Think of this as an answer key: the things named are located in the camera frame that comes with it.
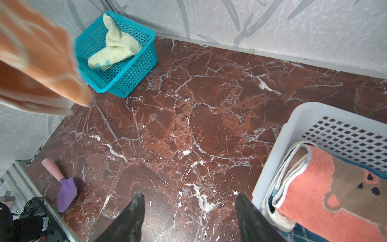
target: wallpaper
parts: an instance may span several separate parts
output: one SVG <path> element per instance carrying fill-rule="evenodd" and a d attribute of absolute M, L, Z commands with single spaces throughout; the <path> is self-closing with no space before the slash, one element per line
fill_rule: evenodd
<path fill-rule="evenodd" d="M 112 0 L 157 33 L 387 73 L 386 0 Z"/>

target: red marble floor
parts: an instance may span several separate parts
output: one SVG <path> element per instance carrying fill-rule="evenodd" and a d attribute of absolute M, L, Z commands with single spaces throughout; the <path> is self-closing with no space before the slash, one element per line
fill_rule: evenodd
<path fill-rule="evenodd" d="M 27 171 L 55 204 L 53 158 L 79 194 L 61 214 L 93 241 L 138 192 L 142 241 L 240 241 L 235 192 L 252 191 L 282 125 L 317 101 L 387 123 L 387 82 L 157 39 L 158 64 L 122 99 L 74 106 Z"/>

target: folded rug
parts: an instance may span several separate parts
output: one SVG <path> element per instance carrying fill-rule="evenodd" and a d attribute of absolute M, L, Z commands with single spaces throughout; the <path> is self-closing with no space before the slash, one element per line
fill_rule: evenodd
<path fill-rule="evenodd" d="M 285 156 L 262 205 L 285 232 L 296 223 L 330 242 L 387 241 L 387 180 L 313 143 Z"/>
<path fill-rule="evenodd" d="M 142 47 L 133 36 L 122 32 L 110 16 L 104 14 L 103 23 L 109 30 L 106 34 L 106 47 L 90 56 L 87 64 L 93 69 L 107 70 L 115 63 L 136 55 Z"/>

